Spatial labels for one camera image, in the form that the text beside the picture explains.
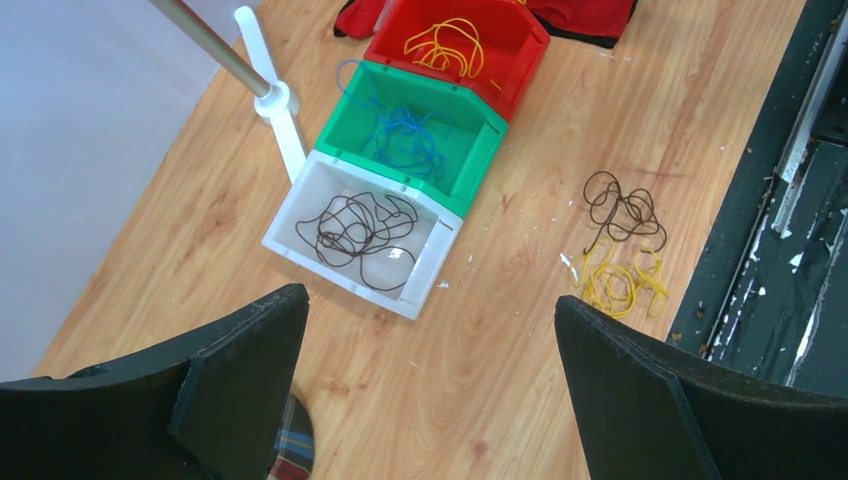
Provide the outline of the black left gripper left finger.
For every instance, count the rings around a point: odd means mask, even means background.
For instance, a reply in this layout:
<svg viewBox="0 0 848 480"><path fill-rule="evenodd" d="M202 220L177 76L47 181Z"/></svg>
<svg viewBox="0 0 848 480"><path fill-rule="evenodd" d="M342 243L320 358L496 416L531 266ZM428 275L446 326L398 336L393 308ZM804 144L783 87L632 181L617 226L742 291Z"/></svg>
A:
<svg viewBox="0 0 848 480"><path fill-rule="evenodd" d="M288 284L65 378L1 386L5 479L267 479L309 312Z"/></svg>

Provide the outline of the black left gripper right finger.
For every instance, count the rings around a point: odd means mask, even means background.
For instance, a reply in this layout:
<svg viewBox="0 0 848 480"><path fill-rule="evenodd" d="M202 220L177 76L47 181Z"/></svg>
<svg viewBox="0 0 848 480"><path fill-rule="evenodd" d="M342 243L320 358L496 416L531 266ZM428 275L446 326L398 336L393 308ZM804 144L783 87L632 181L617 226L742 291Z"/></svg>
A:
<svg viewBox="0 0 848 480"><path fill-rule="evenodd" d="M715 365L574 296L554 326L594 479L843 479L847 402Z"/></svg>

